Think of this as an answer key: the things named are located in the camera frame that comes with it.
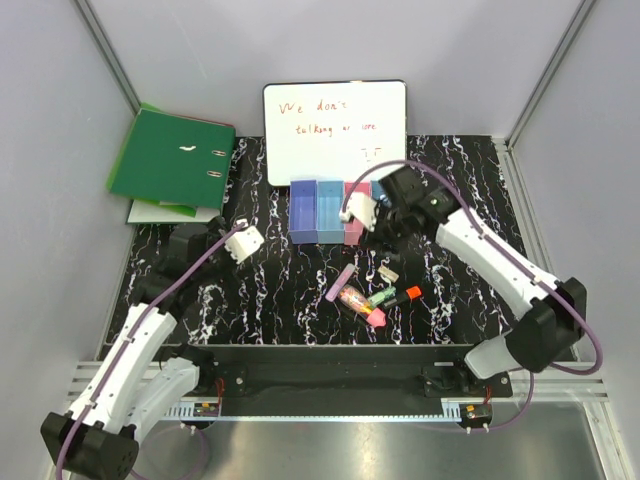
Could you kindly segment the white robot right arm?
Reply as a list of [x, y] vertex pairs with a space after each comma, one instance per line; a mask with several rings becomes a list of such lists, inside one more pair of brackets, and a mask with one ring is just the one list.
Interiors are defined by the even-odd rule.
[[469, 350], [465, 365], [454, 371], [454, 384], [466, 396], [486, 389], [490, 377], [524, 369], [539, 373], [578, 343], [590, 330], [586, 324], [586, 288], [575, 278], [557, 279], [489, 228], [437, 172], [438, 186], [423, 184], [420, 164], [400, 161], [381, 178], [385, 199], [349, 190], [340, 212], [364, 225], [371, 245], [397, 245], [413, 235], [427, 237], [455, 254], [506, 302], [516, 319], [506, 333]]

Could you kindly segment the blue plastic end bin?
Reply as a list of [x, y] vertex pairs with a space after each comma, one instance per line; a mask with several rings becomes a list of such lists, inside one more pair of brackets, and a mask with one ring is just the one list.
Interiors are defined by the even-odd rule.
[[371, 196], [376, 201], [385, 201], [387, 199], [386, 193], [379, 182], [371, 182]]

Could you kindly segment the lilac eraser stick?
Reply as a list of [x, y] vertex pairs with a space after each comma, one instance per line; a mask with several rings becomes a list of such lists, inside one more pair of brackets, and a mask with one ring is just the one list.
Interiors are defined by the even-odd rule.
[[344, 288], [344, 286], [348, 283], [349, 279], [355, 272], [356, 267], [354, 264], [347, 264], [344, 269], [341, 271], [337, 279], [334, 283], [329, 287], [328, 291], [325, 294], [325, 299], [329, 302], [334, 302], [338, 297], [339, 292]]

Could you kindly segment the purple plastic bin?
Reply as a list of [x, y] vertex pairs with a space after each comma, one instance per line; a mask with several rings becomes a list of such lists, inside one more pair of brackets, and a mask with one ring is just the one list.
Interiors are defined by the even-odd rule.
[[289, 235], [294, 244], [318, 242], [316, 195], [315, 180], [292, 181], [290, 184]]

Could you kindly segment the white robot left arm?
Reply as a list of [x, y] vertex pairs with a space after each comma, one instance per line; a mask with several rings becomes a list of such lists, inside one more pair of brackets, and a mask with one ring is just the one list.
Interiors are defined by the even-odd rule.
[[246, 220], [227, 227], [216, 217], [173, 230], [164, 254], [138, 281], [125, 323], [93, 378], [65, 413], [49, 413], [40, 427], [56, 478], [127, 478], [143, 440], [171, 406], [188, 393], [222, 387], [214, 355], [190, 345], [179, 346], [146, 386], [140, 382], [200, 286], [233, 273], [262, 243]]

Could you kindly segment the pink cartoon crayon tube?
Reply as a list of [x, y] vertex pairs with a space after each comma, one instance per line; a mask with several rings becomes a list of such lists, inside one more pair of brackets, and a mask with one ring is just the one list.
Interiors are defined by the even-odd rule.
[[386, 314], [378, 307], [374, 307], [355, 287], [345, 285], [338, 293], [338, 299], [368, 325], [374, 328], [381, 328], [386, 325]]

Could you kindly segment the light blue plastic bin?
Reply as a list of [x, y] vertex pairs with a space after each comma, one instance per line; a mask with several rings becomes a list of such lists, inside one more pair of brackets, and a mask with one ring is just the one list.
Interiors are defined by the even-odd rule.
[[344, 224], [339, 217], [343, 202], [342, 181], [319, 181], [317, 183], [317, 232], [319, 244], [343, 244]]

